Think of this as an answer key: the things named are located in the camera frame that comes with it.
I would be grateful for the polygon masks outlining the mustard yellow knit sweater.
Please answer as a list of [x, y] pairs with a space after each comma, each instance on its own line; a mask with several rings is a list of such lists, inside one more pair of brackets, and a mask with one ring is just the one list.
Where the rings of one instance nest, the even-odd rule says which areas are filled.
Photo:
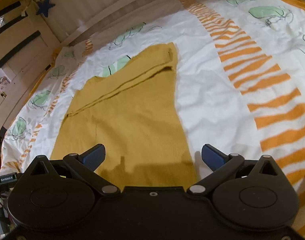
[[119, 188], [195, 183], [175, 109], [176, 69], [175, 45], [157, 44], [113, 75], [89, 79], [71, 101], [51, 158], [102, 144], [106, 157], [96, 173]]

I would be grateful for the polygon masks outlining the white leaf print bedsheet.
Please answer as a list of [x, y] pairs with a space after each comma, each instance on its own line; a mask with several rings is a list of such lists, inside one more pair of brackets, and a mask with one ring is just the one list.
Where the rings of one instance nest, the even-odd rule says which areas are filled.
[[[178, 0], [151, 23], [55, 54], [5, 134], [0, 204], [12, 239], [305, 239], [305, 2]], [[244, 157], [206, 195], [125, 186], [103, 196], [51, 154], [78, 90], [149, 46], [177, 50], [175, 109], [197, 181], [210, 144]]]

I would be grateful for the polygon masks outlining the beige wooden cabinet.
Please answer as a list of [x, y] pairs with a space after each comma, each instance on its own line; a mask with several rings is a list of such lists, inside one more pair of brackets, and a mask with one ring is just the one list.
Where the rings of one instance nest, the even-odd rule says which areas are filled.
[[0, 0], [0, 133], [10, 126], [28, 89], [60, 44], [47, 18], [36, 15], [41, 1]]

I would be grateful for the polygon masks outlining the blue star decoration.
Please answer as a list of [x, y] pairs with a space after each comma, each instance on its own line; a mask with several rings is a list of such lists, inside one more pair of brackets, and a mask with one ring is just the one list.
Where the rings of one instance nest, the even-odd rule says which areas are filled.
[[36, 15], [43, 15], [45, 18], [49, 16], [49, 10], [56, 6], [56, 4], [52, 3], [50, 0], [43, 0], [38, 2], [37, 5], [39, 6]]

